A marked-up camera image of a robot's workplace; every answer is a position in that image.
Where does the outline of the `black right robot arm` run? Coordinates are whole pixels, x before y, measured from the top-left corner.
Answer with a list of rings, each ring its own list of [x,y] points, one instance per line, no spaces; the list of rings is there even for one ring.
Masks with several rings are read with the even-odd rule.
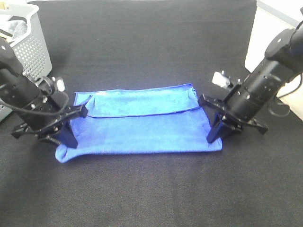
[[[200,106],[207,105],[216,111],[214,123],[206,139],[213,143],[232,133],[240,133],[244,126],[257,128],[262,134],[268,131],[255,115],[285,83],[303,74],[303,24],[280,32],[266,48],[264,59],[243,80],[233,83],[224,72],[215,72],[212,83],[227,89],[223,99],[211,98],[202,94]]]

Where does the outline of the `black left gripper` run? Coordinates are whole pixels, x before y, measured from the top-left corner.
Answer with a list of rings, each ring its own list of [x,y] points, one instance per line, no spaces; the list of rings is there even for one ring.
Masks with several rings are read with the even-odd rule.
[[[42,91],[11,91],[11,109],[23,120],[11,135],[18,139],[33,134],[39,140],[60,142],[68,148],[77,148],[78,142],[72,132],[70,120],[85,118],[88,110],[85,105],[69,106],[68,96],[63,93],[65,103],[59,105],[51,96]]]

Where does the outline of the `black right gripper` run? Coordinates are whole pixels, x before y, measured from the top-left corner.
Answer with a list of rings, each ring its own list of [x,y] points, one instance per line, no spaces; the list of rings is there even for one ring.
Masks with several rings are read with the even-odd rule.
[[[218,138],[225,138],[230,133],[241,132],[243,126],[257,128],[262,134],[268,131],[268,127],[255,118],[265,103],[258,101],[242,84],[236,84],[223,100],[202,94],[198,104],[206,105],[216,111],[214,123],[206,137],[210,144]]]

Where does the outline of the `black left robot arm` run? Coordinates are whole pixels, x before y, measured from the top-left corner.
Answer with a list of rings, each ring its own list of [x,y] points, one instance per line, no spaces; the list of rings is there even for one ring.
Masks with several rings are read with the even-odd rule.
[[[88,114],[85,105],[70,106],[69,97],[48,77],[37,85],[25,75],[23,65],[5,39],[0,40],[0,103],[10,108],[23,123],[16,126],[16,139],[33,134],[39,140],[77,148],[71,120]]]

